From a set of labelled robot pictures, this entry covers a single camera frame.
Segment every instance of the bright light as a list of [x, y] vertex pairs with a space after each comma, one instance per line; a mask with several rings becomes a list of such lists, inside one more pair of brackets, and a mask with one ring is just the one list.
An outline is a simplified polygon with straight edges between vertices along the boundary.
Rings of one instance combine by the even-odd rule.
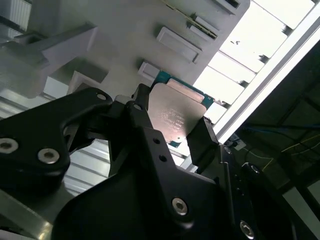
[[215, 99], [232, 104], [244, 90], [242, 86], [211, 67], [206, 67], [193, 85]]
[[214, 126], [224, 143], [320, 40], [320, 4], [304, 18], [265, 67]]

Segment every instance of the ceiling panel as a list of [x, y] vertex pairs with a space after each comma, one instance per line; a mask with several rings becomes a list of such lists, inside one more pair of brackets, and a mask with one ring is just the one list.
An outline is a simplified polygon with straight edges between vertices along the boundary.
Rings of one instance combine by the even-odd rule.
[[255, 72], [222, 52], [217, 52], [208, 66], [237, 83], [242, 83], [243, 81], [250, 83], [256, 76]]
[[211, 67], [206, 67], [204, 69], [193, 86], [213, 98], [228, 104], [232, 104], [244, 90], [244, 88], [235, 81], [222, 75]]
[[254, 0], [291, 29], [295, 29], [312, 9], [311, 0]]

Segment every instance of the bolt hole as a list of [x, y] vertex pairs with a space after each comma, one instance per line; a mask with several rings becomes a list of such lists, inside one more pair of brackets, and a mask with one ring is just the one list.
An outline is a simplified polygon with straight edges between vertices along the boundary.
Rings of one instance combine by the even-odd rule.
[[160, 140], [157, 139], [157, 138], [154, 138], [153, 141], [154, 141], [154, 143], [156, 143], [156, 144], [160, 144]]
[[52, 159], [55, 155], [52, 152], [46, 152], [44, 154], [44, 157], [47, 159]]
[[2, 149], [10, 149], [10, 148], [12, 148], [12, 144], [9, 143], [9, 142], [3, 142], [3, 143], [0, 144], [0, 148], [2, 148]]
[[240, 196], [244, 196], [245, 195], [244, 192], [240, 188], [237, 188], [236, 191]]
[[184, 209], [184, 205], [181, 203], [181, 202], [177, 202], [176, 204], [176, 207], [178, 208], [178, 209], [180, 209], [180, 210], [182, 210], [182, 209]]
[[162, 162], [166, 162], [167, 161], [167, 158], [163, 155], [160, 155], [159, 156], [159, 159], [162, 161]]

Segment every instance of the black mechanical arm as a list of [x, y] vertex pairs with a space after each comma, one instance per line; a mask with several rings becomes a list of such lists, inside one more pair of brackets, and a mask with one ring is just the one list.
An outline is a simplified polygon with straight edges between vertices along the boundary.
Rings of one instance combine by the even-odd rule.
[[53, 240], [315, 240], [256, 166], [240, 166], [203, 117], [187, 136], [190, 173], [175, 165], [148, 116], [150, 88], [128, 101], [88, 88], [0, 121], [0, 188], [56, 191], [70, 154], [108, 140], [109, 178], [70, 200]]

